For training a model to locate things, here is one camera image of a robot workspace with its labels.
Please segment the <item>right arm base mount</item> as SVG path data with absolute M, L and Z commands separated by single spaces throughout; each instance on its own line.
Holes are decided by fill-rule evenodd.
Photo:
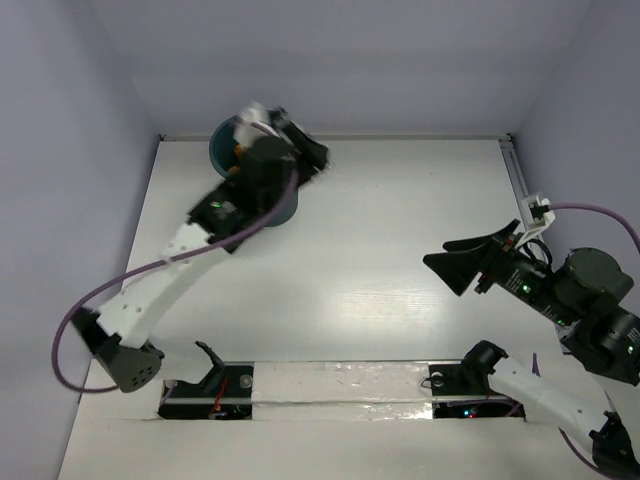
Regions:
M 457 362 L 430 364 L 420 387 L 437 399 L 436 412 L 442 418 L 480 417 L 526 418 L 524 406 L 499 394 L 489 386 L 489 375 L 500 360 L 507 359 L 504 349 L 481 340 Z

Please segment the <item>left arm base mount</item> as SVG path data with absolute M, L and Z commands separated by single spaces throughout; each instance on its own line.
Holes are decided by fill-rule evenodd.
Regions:
M 157 414 L 164 420 L 250 420 L 255 364 L 225 363 L 209 345 L 196 341 L 211 361 L 197 382 L 164 382 Z

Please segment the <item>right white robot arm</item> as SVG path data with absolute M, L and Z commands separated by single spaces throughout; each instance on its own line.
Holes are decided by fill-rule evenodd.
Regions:
M 476 343 L 454 364 L 435 368 L 430 387 L 444 395 L 498 393 L 575 440 L 610 479 L 639 476 L 639 317 L 622 307 L 632 278 L 608 253 L 580 247 L 564 263 L 524 253 L 518 221 L 480 237 L 444 243 L 424 265 L 456 295 L 497 286 L 563 329 L 559 342 L 601 387 L 607 407 L 590 406 L 520 365 L 502 347 Z

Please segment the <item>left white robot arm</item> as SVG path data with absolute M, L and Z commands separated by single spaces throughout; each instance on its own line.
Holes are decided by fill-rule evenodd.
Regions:
M 233 138 L 235 164 L 186 213 L 159 259 L 115 278 L 121 289 L 102 305 L 91 309 L 81 299 L 64 317 L 122 393 L 141 389 L 159 373 L 164 354 L 151 335 L 172 305 L 329 164 L 329 148 L 282 108 L 244 109 Z

